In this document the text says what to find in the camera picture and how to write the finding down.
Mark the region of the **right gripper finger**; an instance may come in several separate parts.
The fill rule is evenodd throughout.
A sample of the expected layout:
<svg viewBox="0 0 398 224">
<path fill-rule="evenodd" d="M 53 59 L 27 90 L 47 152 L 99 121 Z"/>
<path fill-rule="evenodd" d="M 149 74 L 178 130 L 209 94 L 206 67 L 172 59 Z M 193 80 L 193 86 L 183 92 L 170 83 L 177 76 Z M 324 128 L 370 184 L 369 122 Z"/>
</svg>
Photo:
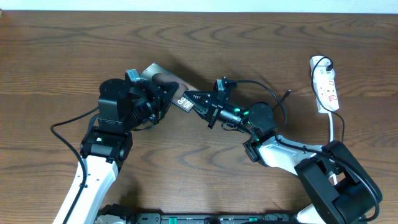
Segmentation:
<svg viewBox="0 0 398 224">
<path fill-rule="evenodd" d="M 200 108 L 197 106 L 194 106 L 193 110 L 197 113 L 197 115 L 199 115 L 199 117 L 201 117 L 201 118 L 206 117 L 207 110 L 204 110 L 203 108 Z"/>
<path fill-rule="evenodd" d="M 187 90 L 183 96 L 192 103 L 206 103 L 208 100 L 208 93 L 205 91 Z"/>
</svg>

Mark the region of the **white power strip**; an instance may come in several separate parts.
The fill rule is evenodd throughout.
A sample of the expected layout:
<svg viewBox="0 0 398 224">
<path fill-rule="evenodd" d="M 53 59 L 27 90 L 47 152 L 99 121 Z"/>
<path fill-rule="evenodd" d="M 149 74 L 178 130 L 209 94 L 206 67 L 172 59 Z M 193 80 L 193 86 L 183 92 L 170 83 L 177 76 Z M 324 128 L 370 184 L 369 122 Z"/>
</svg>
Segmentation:
<svg viewBox="0 0 398 224">
<path fill-rule="evenodd" d="M 339 109 L 338 95 L 335 86 L 335 71 L 330 59 L 316 55 L 310 59 L 311 77 L 315 92 L 321 103 L 317 102 L 319 113 L 328 113 Z"/>
</svg>

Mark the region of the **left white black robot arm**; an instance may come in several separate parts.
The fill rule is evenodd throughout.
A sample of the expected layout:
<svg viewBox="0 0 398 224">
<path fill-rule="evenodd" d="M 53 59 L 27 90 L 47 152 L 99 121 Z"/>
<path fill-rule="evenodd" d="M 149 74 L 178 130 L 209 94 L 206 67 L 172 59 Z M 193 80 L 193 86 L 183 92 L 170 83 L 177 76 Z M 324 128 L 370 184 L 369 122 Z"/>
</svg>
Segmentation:
<svg viewBox="0 0 398 224">
<path fill-rule="evenodd" d="M 95 222 L 132 148 L 132 132 L 163 119 L 177 90 L 177 82 L 155 84 L 140 78 L 115 78 L 100 85 L 98 106 L 90 111 L 93 117 L 80 150 L 70 148 L 78 168 L 55 223 Z"/>
</svg>

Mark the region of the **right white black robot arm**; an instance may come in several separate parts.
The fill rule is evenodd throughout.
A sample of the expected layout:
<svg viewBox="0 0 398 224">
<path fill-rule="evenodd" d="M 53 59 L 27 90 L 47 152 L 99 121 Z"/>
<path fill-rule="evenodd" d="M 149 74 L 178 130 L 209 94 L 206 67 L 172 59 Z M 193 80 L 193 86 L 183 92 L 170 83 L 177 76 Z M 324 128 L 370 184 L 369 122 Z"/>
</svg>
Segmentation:
<svg viewBox="0 0 398 224">
<path fill-rule="evenodd" d="M 220 121 L 248 133 L 243 146 L 250 160 L 298 177 L 310 198 L 295 216 L 299 223 L 367 223 L 378 217 L 381 191 L 342 142 L 306 145 L 283 138 L 265 102 L 233 106 L 221 90 L 186 91 L 184 97 L 209 127 Z"/>
</svg>

